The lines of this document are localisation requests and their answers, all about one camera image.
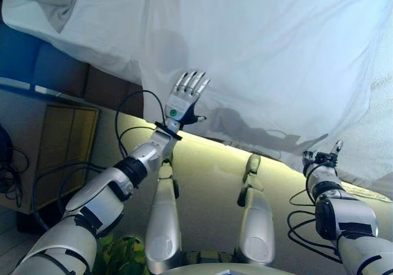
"metal finger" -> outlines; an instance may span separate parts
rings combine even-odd
[[[182,83],[182,87],[184,87],[184,91],[187,89],[187,85],[189,84],[189,82],[191,81],[191,79],[195,76],[195,74],[197,74],[197,71],[193,71],[191,72],[183,81]]]
[[[192,93],[192,91],[194,90],[195,86],[199,83],[199,81],[203,78],[203,76],[204,76],[205,74],[206,74],[205,72],[201,72],[201,73],[199,73],[199,74],[196,76],[196,78],[194,79],[194,81],[192,82],[192,84],[191,84],[191,86],[190,86],[190,88],[189,88],[190,93]]]
[[[183,73],[183,74],[180,76],[180,79],[177,80],[177,82],[174,84],[174,87],[173,87],[173,90],[174,90],[174,91],[177,91],[177,90],[179,89],[180,83],[181,83],[182,80],[187,76],[187,74],[188,74],[188,72],[186,71],[185,73]]]
[[[196,91],[196,93],[199,95],[200,93],[202,93],[202,91],[206,88],[206,86],[208,85],[208,83],[210,82],[209,79],[205,80],[202,85],[200,85],[200,87],[198,88],[198,90]]]

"humanoid robot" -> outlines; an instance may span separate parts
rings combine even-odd
[[[152,274],[289,274],[268,267],[274,259],[271,209],[257,178],[260,158],[246,166],[238,204],[244,207],[236,263],[182,266],[181,233],[176,210],[176,186],[167,160],[184,126],[204,119],[194,106],[208,85],[203,72],[185,72],[174,85],[165,106],[165,122],[156,123],[150,139],[125,159],[106,169],[69,201],[63,218],[49,229],[16,267],[13,275],[90,274],[96,238],[105,236],[123,215],[123,201],[152,172],[167,166],[158,179],[147,226],[146,259]],[[393,273],[393,243],[378,238],[375,213],[341,187],[334,169],[342,142],[331,153],[305,152],[306,189],[316,206],[316,229],[331,241],[348,274]]]

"floor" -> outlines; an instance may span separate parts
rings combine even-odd
[[[19,233],[15,212],[0,207],[0,275],[10,274],[38,238],[38,235]]]

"robotic hand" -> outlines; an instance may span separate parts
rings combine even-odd
[[[183,125],[201,122],[204,116],[194,114],[194,106],[209,79],[201,81],[205,72],[185,72],[176,82],[165,106],[165,115]]]
[[[193,113],[195,103],[209,83],[200,83],[204,72],[184,73],[175,84],[165,107],[165,123],[150,139],[124,160],[106,169],[80,189],[66,206],[61,221],[49,229],[26,254],[17,274],[90,274],[96,256],[96,238],[105,236],[123,216],[122,201],[151,172],[157,171],[181,137],[184,125],[201,118]]]

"wooden cabinet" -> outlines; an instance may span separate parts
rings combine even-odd
[[[0,90],[0,122],[10,134],[14,146],[23,149],[30,159],[27,172],[20,174],[23,198],[21,207],[0,194],[0,205],[24,214],[31,212],[31,188],[44,171],[73,161],[88,161],[95,134],[98,109],[44,101]],[[37,186],[38,208],[55,201],[67,168],[44,177]],[[63,194],[83,185],[85,171],[67,182]]]

